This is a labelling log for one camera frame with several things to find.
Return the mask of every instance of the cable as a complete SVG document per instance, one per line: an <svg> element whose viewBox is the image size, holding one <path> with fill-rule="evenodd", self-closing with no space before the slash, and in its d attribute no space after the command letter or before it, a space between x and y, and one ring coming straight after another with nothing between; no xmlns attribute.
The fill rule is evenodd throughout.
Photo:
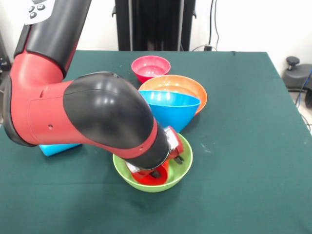
<svg viewBox="0 0 312 234"><path fill-rule="evenodd" d="M300 106L302 90L303 90L303 88L306 86L306 84L309 82L311 76L312 76L312 70L311 70L309 76L308 76L308 77L306 78L306 80L304 81L304 83L303 83L303 85L301 86L301 89L300 89L300 91L299 91L298 97L297 97L296 102L295 102L295 105L296 105L297 108Z"/></svg>
<svg viewBox="0 0 312 234"><path fill-rule="evenodd" d="M218 51L217 48L215 48L214 46L209 45L209 44L200 45L200 46L196 47L195 49L193 49L192 51L195 51L195 50L197 50L198 48L203 47L203 46L210 46L210 47L214 48L216 51Z"/></svg>
<svg viewBox="0 0 312 234"><path fill-rule="evenodd" d="M290 93L299 93L300 92L300 88L288 88L287 91L290 92Z"/></svg>
<svg viewBox="0 0 312 234"><path fill-rule="evenodd" d="M301 117L303 118L303 120L305 121L305 124L308 126L309 132L311 131L311 125L309 124L308 120L302 115L300 114Z"/></svg>
<svg viewBox="0 0 312 234"><path fill-rule="evenodd" d="M216 2L218 0L215 0L215 5L214 5L214 28L215 28L215 32L217 34L217 40L216 40L216 45L215 47L218 48L218 43L219 43L219 33L218 33L218 29L217 29L217 26L216 26Z"/></svg>
<svg viewBox="0 0 312 234"><path fill-rule="evenodd" d="M210 28L209 28L209 42L208 44L211 43L211 34L212 34L212 21L213 21L213 6L214 6L214 0L211 0L211 6L210 6Z"/></svg>

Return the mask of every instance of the green bowl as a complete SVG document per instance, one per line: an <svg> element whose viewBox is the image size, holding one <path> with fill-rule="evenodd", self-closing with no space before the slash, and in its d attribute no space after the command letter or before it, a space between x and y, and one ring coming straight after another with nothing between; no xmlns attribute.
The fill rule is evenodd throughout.
<svg viewBox="0 0 312 234"><path fill-rule="evenodd" d="M184 152L181 154L184 162L182 163L182 165L178 165L174 160L170 160L168 180L165 184L155 186L139 184L136 180L133 179L129 169L126 166L125 161L122 158L113 155L113 162L117 172L132 187L144 192L157 193L173 187L186 175L193 161L193 152L190 144L183 136L181 136L180 134L179 136L184 146Z"/></svg>

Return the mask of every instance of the red robot arm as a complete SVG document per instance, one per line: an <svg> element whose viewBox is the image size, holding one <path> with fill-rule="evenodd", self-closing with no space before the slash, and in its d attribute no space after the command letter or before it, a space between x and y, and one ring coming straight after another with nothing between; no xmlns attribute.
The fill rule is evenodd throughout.
<svg viewBox="0 0 312 234"><path fill-rule="evenodd" d="M144 170L175 157L172 134L157 123L142 96L122 77L98 72L62 82L91 0L52 1L51 16L25 25L19 39L4 95L7 135L30 147L93 144Z"/></svg>

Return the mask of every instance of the pink bowl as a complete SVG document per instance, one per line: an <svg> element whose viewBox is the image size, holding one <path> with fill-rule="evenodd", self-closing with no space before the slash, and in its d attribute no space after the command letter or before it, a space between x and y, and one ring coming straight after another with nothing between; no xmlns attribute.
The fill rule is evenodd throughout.
<svg viewBox="0 0 312 234"><path fill-rule="evenodd" d="M148 55L134 60L131 68L138 80L144 83L150 78L168 74L171 66L165 58Z"/></svg>

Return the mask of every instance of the dark green table cover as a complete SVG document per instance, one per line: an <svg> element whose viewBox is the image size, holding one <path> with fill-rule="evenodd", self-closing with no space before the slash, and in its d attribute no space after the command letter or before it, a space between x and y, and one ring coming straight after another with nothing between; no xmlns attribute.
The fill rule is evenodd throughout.
<svg viewBox="0 0 312 234"><path fill-rule="evenodd" d="M77 51L67 79L150 52ZM158 52L209 94L182 131L194 161L172 189L128 185L105 150L45 157L0 129L1 234L312 233L312 138L266 53Z"/></svg>

